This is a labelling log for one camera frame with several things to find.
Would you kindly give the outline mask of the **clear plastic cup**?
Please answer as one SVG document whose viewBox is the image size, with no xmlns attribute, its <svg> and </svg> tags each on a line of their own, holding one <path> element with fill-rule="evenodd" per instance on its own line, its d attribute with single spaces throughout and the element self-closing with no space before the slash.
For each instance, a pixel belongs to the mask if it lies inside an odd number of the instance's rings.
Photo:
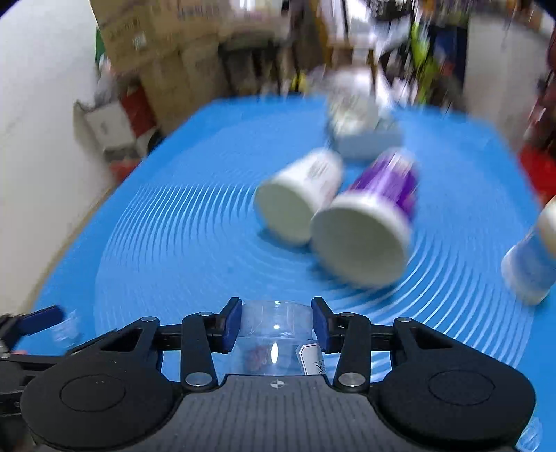
<svg viewBox="0 0 556 452">
<path fill-rule="evenodd" d="M 290 301 L 250 301 L 229 354 L 231 374 L 323 375 L 325 364 L 309 306 Z"/>
</svg>

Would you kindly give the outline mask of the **purple paper cup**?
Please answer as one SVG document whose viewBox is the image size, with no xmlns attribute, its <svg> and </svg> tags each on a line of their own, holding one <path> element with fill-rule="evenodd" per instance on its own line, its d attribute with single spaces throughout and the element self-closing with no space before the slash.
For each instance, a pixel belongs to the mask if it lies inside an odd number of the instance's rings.
<svg viewBox="0 0 556 452">
<path fill-rule="evenodd" d="M 410 256 L 418 180 L 414 155 L 404 148 L 381 153 L 311 220 L 319 263 L 359 287 L 397 282 Z"/>
</svg>

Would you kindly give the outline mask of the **white paper cup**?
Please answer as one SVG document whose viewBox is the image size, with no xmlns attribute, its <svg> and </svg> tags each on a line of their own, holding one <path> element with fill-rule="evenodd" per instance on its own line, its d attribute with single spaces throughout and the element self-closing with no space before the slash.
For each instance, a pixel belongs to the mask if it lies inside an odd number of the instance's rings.
<svg viewBox="0 0 556 452">
<path fill-rule="evenodd" d="M 258 186 L 254 204 L 272 234 L 303 246 L 311 239 L 312 218 L 335 198 L 343 176 L 339 153 L 317 148 Z"/>
</svg>

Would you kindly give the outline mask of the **blue yellow paper cup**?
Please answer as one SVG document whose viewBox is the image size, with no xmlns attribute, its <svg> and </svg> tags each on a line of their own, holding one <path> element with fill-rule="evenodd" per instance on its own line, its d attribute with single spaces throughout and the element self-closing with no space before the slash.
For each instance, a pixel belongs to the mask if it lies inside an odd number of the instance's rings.
<svg viewBox="0 0 556 452">
<path fill-rule="evenodd" d="M 544 300 L 555 285 L 556 211 L 552 198 L 528 234 L 501 261 L 501 274 L 516 297 L 528 305 Z"/>
</svg>

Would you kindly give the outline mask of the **blue silicone mat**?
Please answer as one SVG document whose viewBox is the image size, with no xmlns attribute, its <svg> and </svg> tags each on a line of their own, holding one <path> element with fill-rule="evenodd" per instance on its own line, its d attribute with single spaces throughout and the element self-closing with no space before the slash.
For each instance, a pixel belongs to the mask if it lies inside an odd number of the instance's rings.
<svg viewBox="0 0 556 452">
<path fill-rule="evenodd" d="M 228 299 L 309 303 L 389 325 L 415 320 L 519 368 L 537 405 L 533 448 L 555 447 L 555 299 L 517 300 L 501 259 L 539 206 L 494 128 L 430 109 L 399 113 L 417 161 L 410 259 L 394 286 L 346 285 L 308 248 L 265 230 L 257 186 L 326 145 L 322 98 L 215 102 L 168 137 L 113 193 L 74 242 L 36 305 L 75 315 L 83 340 L 142 315 L 175 324 Z"/>
</svg>

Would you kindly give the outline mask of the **tissue box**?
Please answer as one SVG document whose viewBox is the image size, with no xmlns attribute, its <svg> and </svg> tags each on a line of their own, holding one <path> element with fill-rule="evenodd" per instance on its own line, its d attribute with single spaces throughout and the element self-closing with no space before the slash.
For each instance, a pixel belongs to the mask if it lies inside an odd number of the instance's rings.
<svg viewBox="0 0 556 452">
<path fill-rule="evenodd" d="M 404 145 L 393 115 L 396 102 L 382 73 L 348 67 L 328 73 L 323 82 L 330 142 L 343 158 L 370 161 Z"/>
</svg>

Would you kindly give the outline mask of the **red white cardboard box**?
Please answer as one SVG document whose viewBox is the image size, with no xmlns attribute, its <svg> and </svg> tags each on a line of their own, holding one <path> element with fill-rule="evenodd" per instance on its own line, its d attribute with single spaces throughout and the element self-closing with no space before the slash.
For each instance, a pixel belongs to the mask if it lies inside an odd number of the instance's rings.
<svg viewBox="0 0 556 452">
<path fill-rule="evenodd" d="M 84 121 L 118 185 L 164 139 L 142 85 L 101 106 L 75 102 L 74 112 Z"/>
</svg>

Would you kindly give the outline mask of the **lower brown cardboard box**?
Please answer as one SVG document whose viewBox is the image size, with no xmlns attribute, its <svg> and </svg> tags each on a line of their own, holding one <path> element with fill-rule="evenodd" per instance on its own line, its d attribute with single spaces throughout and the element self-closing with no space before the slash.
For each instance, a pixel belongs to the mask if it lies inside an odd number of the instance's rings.
<svg viewBox="0 0 556 452">
<path fill-rule="evenodd" d="M 139 69 L 139 80 L 164 134 L 171 134 L 204 105 L 229 94 L 218 47 L 212 38 L 192 41 Z"/>
</svg>

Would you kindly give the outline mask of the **green bicycle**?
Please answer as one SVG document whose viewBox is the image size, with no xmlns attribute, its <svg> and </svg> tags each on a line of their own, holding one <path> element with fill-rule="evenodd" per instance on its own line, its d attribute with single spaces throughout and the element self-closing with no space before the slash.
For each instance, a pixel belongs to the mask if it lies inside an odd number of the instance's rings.
<svg viewBox="0 0 556 452">
<path fill-rule="evenodd" d="M 435 52 L 438 28 L 411 21 L 408 37 L 395 49 L 386 75 L 398 105 L 465 110 L 459 82 Z"/>
</svg>

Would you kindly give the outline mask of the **top open cardboard box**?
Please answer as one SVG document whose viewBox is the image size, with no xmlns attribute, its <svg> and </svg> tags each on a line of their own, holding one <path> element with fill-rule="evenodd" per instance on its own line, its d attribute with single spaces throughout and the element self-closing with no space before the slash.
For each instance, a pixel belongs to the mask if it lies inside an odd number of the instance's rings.
<svg viewBox="0 0 556 452">
<path fill-rule="evenodd" d="M 216 35 L 227 1 L 91 1 L 112 69 L 127 73 L 180 45 Z"/>
</svg>

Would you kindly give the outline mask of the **white cabinet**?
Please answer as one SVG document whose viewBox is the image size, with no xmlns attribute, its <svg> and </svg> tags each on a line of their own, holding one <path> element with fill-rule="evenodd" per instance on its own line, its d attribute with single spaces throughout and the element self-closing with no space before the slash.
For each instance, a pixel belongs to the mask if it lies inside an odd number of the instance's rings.
<svg viewBox="0 0 556 452">
<path fill-rule="evenodd" d="M 523 133 L 547 69 L 548 37 L 491 14 L 470 17 L 464 98 L 467 112 L 504 136 Z"/>
</svg>

